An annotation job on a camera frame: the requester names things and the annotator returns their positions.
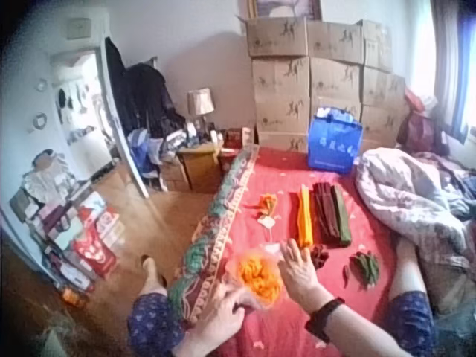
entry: bed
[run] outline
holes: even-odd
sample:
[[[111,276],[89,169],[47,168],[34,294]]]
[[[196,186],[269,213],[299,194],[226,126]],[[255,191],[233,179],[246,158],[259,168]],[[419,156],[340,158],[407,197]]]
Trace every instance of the bed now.
[[[354,186],[354,173],[341,176],[311,170],[303,153],[251,146],[237,156],[224,178],[170,287],[169,297],[188,326],[197,322],[232,254],[297,236],[296,193],[302,184],[311,187],[322,181],[342,189],[353,241],[348,248],[329,250],[330,258],[318,271],[318,278],[359,314],[382,324],[395,256],[390,230],[361,201]],[[257,222],[256,206],[264,193],[275,193],[278,197],[276,225],[271,230]],[[318,230],[313,231],[315,242],[319,242]],[[365,289],[354,274],[344,287],[343,267],[358,250],[372,251],[380,262],[381,277],[372,289]],[[270,310],[248,313],[242,329],[216,353],[218,356],[339,356],[334,346],[326,346],[303,328],[307,320],[300,307],[284,297]]]

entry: hand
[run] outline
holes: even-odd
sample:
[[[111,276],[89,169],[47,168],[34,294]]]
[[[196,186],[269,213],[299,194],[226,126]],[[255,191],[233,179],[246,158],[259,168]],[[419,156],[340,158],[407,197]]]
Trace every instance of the hand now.
[[[236,334],[243,324],[245,310],[234,308],[242,303],[246,288],[220,283],[199,322],[192,329],[192,339],[199,345],[204,355],[215,350],[220,344]]]
[[[319,283],[309,248],[301,253],[294,239],[281,243],[284,260],[277,266],[289,294],[308,314],[319,310],[333,296]]]

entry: brown sandal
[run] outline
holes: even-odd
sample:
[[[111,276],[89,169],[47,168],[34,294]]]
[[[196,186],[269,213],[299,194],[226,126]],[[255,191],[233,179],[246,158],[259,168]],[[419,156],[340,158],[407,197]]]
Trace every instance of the brown sandal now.
[[[141,257],[141,266],[144,266],[144,262],[146,261],[147,258],[150,258],[150,257],[151,257],[150,255],[144,254]],[[159,274],[158,277],[162,280],[162,286],[164,288],[167,288],[167,281],[165,280],[165,276],[162,274]]]

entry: wrist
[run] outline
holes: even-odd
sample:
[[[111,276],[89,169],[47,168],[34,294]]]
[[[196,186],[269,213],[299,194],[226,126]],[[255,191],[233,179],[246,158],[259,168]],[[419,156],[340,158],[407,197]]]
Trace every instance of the wrist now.
[[[326,288],[321,284],[313,287],[309,290],[305,301],[301,304],[301,307],[307,312],[308,315],[311,315],[314,311],[318,311],[326,303],[334,300],[334,295],[332,295]]]
[[[173,348],[175,357],[205,357],[213,348],[206,345],[195,329],[187,332],[184,339]]]

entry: table lamp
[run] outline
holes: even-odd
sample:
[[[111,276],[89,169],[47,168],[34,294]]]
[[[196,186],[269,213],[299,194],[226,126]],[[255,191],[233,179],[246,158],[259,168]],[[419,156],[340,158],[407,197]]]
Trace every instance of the table lamp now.
[[[198,117],[198,120],[194,120],[197,132],[199,132],[202,138],[207,137],[208,128],[205,114],[211,113],[215,110],[215,106],[211,99],[210,89],[202,88],[195,91],[189,91],[187,93],[187,102],[189,114],[194,118]]]

